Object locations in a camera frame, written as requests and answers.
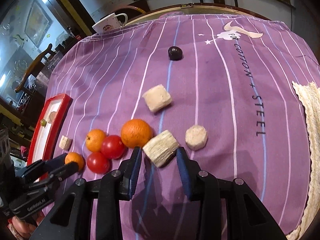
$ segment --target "white mug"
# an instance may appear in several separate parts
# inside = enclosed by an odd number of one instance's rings
[[[117,17],[123,15],[125,17],[125,22],[122,25]],[[108,31],[111,31],[116,28],[124,27],[128,22],[128,16],[125,13],[119,13],[115,14],[112,13],[106,17],[104,17],[102,20],[98,21],[95,25],[92,26],[92,28],[98,33],[98,34],[103,34]]]

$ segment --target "tomato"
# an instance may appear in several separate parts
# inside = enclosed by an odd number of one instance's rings
[[[101,153],[108,159],[118,159],[123,155],[125,149],[119,136],[109,135],[102,142]]]
[[[94,173],[105,174],[110,168],[110,161],[101,152],[93,152],[87,158],[87,166]]]

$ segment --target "orange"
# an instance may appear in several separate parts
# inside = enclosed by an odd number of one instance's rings
[[[93,129],[87,134],[85,146],[91,152],[99,152],[103,143],[103,139],[107,135],[100,129]]]
[[[71,162],[78,163],[79,171],[81,171],[83,169],[84,160],[83,160],[83,158],[82,158],[82,156],[80,154],[74,153],[74,152],[68,153],[66,158],[64,159],[64,163],[68,164],[68,163],[71,163]]]
[[[121,140],[128,148],[135,146],[142,148],[152,137],[151,127],[141,119],[132,119],[121,129]]]

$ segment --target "cartoon face on mug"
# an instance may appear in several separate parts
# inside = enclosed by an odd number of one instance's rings
[[[112,25],[106,25],[106,26],[103,27],[103,30],[104,30],[105,32],[110,31],[110,30],[112,30],[112,29],[113,29],[113,26],[112,26]]]

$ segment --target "cream crocheted cloth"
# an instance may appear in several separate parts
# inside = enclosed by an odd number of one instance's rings
[[[320,208],[320,89],[314,82],[307,86],[292,82],[299,100],[305,107],[307,131],[310,141],[311,173],[307,206],[301,224],[290,234],[289,240],[299,239],[314,219]]]

